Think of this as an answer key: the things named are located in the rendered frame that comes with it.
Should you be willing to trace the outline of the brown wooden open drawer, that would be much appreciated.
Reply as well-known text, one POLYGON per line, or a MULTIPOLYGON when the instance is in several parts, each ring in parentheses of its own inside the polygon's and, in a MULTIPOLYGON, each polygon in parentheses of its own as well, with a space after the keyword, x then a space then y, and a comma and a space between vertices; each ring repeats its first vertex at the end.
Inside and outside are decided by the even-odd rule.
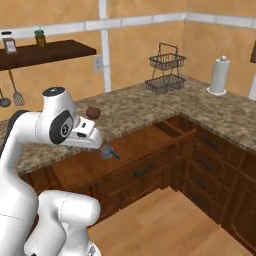
POLYGON ((93 197, 113 193, 157 171, 166 164, 190 154, 195 125, 175 116, 111 142, 119 160, 103 159, 101 151, 81 152, 52 166, 66 191, 87 193, 93 197), (135 177, 134 172, 153 165, 147 174, 135 177))

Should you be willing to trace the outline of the brown cabinet drawer front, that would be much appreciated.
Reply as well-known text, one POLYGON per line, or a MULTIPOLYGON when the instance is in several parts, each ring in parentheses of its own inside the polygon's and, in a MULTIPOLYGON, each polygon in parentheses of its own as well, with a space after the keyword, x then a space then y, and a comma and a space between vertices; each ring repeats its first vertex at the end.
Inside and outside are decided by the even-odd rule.
POLYGON ((207 183, 202 189, 194 181, 183 178, 180 182, 180 191, 204 213, 220 224, 226 211, 229 192, 217 184, 207 183))
POLYGON ((184 161, 181 173, 205 192, 220 207, 226 207, 236 180, 236 171, 233 169, 216 169, 211 171, 202 169, 189 161, 184 161))
POLYGON ((228 162, 233 167, 240 169, 242 167, 245 151, 229 141, 213 134, 212 132, 202 128, 197 128, 196 141, 207 150, 217 155, 222 160, 228 162), (218 148, 211 147, 203 141, 203 137, 207 136, 212 141, 218 143, 218 148))
POLYGON ((214 178, 216 181, 221 183, 228 189, 231 189, 234 185, 239 171, 227 164, 222 160, 218 160, 212 154, 206 152, 204 149, 200 147, 195 147, 190 159, 204 172, 214 178), (201 158, 207 161, 209 165, 211 165, 211 170, 205 169, 202 165, 200 165, 196 159, 201 158))

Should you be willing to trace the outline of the white wall socket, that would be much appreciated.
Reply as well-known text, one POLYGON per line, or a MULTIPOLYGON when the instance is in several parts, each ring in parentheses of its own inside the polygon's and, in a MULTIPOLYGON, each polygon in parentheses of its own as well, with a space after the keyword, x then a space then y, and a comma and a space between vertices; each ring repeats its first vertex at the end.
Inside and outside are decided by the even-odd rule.
POLYGON ((101 54, 94 56, 94 71, 103 72, 103 57, 101 54))

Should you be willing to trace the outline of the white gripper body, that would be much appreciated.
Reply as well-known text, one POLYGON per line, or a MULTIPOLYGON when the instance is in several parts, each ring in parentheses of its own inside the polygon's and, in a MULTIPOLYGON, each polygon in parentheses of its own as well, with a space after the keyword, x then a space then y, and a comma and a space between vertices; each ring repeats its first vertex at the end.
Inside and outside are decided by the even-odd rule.
POLYGON ((99 149, 102 145, 102 137, 97 128, 92 131, 92 134, 89 137, 79 137, 76 136, 72 138, 69 136, 63 144, 65 146, 74 146, 80 148, 88 148, 88 149, 99 149))

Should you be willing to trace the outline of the brown round food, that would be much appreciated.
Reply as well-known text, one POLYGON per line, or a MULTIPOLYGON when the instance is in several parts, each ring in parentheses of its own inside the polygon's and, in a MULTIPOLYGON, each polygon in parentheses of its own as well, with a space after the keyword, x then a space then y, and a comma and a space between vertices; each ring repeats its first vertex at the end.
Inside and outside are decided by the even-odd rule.
POLYGON ((86 110, 86 115, 89 119, 91 120, 96 120, 99 118, 101 114, 101 111, 97 107, 91 107, 89 106, 88 109, 86 110))

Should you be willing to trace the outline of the brown cabinet door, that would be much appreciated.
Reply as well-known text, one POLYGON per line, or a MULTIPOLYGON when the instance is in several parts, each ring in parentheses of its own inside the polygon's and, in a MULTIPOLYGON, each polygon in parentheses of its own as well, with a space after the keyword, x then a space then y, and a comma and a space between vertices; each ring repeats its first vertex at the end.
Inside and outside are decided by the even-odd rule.
POLYGON ((234 191, 227 231, 256 256, 256 182, 242 178, 234 191))
POLYGON ((162 186, 162 171, 163 169, 159 169, 123 189, 100 196, 101 214, 99 220, 102 221, 110 217, 120 209, 129 206, 152 191, 160 188, 162 186))

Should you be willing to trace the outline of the green-lidded jar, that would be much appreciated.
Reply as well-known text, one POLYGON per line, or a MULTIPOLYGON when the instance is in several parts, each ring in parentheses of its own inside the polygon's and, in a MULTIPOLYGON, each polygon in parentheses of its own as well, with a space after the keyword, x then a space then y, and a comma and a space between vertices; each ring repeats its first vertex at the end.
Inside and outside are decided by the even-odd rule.
POLYGON ((46 38, 44 35, 44 31, 41 29, 35 30, 35 40, 39 47, 44 48, 46 46, 46 38))

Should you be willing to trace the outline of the black-lidded labelled jar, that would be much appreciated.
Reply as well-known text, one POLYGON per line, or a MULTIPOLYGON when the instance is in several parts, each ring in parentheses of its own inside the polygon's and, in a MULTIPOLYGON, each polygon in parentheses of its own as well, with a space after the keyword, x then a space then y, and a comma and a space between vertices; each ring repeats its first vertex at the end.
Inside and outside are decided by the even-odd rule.
POLYGON ((6 53, 7 54, 16 54, 17 48, 16 48, 15 40, 12 36, 12 32, 8 31, 8 30, 2 31, 1 36, 2 36, 2 41, 4 43, 6 53))

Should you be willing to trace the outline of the grey hanging slotted spatula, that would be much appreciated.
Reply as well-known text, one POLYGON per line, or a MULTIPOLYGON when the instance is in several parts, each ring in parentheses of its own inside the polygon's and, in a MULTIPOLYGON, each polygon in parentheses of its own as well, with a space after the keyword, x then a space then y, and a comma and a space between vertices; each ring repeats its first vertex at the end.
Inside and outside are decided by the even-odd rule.
POLYGON ((22 94, 20 92, 18 92, 17 89, 16 89, 16 85, 15 85, 15 82, 14 82, 12 71, 9 70, 8 73, 9 73, 9 76, 10 76, 10 79, 11 79, 11 82, 12 82, 12 86, 13 86, 13 89, 14 89, 13 101, 17 106, 23 106, 25 104, 25 100, 24 100, 22 94))

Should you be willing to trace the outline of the dark wooden wall shelf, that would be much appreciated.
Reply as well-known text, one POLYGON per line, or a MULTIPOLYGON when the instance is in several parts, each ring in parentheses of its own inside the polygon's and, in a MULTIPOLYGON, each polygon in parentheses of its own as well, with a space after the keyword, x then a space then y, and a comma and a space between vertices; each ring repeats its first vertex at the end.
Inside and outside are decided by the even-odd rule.
POLYGON ((97 51, 75 40, 47 43, 44 48, 26 45, 17 48, 17 53, 7 55, 0 49, 0 71, 57 62, 84 56, 96 55, 97 51))

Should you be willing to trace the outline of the grey hanging ladle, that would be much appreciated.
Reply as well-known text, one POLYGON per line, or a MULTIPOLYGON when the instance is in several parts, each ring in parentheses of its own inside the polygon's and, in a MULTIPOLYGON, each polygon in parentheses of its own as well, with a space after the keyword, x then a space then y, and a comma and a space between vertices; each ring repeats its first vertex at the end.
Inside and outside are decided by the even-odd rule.
POLYGON ((11 100, 9 98, 5 98, 3 96, 3 93, 2 93, 2 90, 1 90, 1 85, 2 85, 2 81, 0 79, 0 96, 1 96, 1 99, 0 99, 0 106, 1 107, 9 107, 10 104, 11 104, 11 100))

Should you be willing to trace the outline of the white paper towel roll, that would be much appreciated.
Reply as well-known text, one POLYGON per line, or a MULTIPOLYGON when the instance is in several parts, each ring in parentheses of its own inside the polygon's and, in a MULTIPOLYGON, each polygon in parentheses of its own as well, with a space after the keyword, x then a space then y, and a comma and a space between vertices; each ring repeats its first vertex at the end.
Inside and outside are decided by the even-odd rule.
POLYGON ((218 58, 213 67, 212 81, 206 91, 214 96, 223 96, 227 93, 225 83, 231 61, 226 56, 218 58))

